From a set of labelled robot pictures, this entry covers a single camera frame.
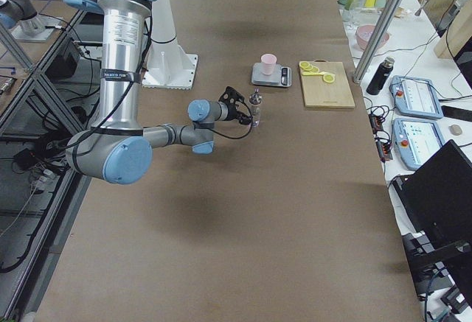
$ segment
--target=plastic cup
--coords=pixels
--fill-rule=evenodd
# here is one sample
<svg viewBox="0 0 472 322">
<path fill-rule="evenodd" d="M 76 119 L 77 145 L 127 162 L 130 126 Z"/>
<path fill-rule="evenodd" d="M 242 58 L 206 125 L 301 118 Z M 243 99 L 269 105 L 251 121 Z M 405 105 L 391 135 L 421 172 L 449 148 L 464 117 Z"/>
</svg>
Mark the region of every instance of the plastic cup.
<svg viewBox="0 0 472 322">
<path fill-rule="evenodd" d="M 275 70 L 275 63 L 277 62 L 277 57 L 271 54 L 265 54 L 260 58 L 260 62 L 263 67 L 264 75 L 272 75 Z"/>
</svg>

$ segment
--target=wooden cutting board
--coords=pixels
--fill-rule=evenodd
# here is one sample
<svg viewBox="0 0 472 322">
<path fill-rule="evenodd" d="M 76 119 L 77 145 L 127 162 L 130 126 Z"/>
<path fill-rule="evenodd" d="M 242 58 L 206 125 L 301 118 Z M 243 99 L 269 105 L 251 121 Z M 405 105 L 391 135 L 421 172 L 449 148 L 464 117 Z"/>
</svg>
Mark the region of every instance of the wooden cutting board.
<svg viewBox="0 0 472 322">
<path fill-rule="evenodd" d="M 320 71 L 334 73 L 334 83 L 325 83 L 321 76 L 303 76 L 303 99 L 305 107 L 310 108 L 354 108 L 353 94 L 347 82 L 346 72 L 341 62 L 313 62 Z"/>
</svg>

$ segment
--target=thermos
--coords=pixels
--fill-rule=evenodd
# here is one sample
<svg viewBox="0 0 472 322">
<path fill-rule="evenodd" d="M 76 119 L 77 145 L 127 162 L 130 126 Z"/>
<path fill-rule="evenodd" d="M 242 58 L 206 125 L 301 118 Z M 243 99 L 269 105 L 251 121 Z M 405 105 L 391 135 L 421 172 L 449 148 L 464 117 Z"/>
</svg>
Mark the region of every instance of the thermos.
<svg viewBox="0 0 472 322">
<path fill-rule="evenodd" d="M 367 86 L 367 93 L 371 95 L 378 95 L 381 92 L 386 80 L 389 78 L 390 73 L 393 70 L 393 64 L 395 59 L 393 57 L 387 57 L 378 66 L 377 71 L 374 74 L 372 80 L 370 80 L 369 86 Z"/>
</svg>

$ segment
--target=computer screen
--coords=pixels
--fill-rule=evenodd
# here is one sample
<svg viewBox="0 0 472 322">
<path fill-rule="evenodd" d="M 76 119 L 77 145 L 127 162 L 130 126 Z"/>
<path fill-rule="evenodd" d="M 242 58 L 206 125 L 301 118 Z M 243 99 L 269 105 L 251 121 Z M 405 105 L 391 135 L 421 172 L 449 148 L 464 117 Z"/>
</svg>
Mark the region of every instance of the computer screen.
<svg viewBox="0 0 472 322">
<path fill-rule="evenodd" d="M 472 244 L 472 163 L 452 140 L 403 184 L 414 226 L 435 249 L 458 240 Z M 472 253 L 443 262 L 472 306 Z"/>
</svg>

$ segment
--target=wooden table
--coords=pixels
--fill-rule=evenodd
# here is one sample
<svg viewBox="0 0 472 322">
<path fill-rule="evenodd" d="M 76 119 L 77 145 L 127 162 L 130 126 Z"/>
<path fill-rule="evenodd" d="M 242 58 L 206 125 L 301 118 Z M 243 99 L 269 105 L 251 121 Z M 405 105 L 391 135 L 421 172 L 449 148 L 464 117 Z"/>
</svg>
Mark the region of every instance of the wooden table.
<svg viewBox="0 0 472 322">
<path fill-rule="evenodd" d="M 155 150 L 134 185 L 92 181 L 35 321 L 421 321 L 360 88 L 354 110 L 303 105 L 298 61 L 354 69 L 336 0 L 170 1 L 195 85 L 144 89 L 143 125 L 249 95 L 266 52 L 293 85 L 263 88 L 260 126 L 212 155 Z"/>
</svg>

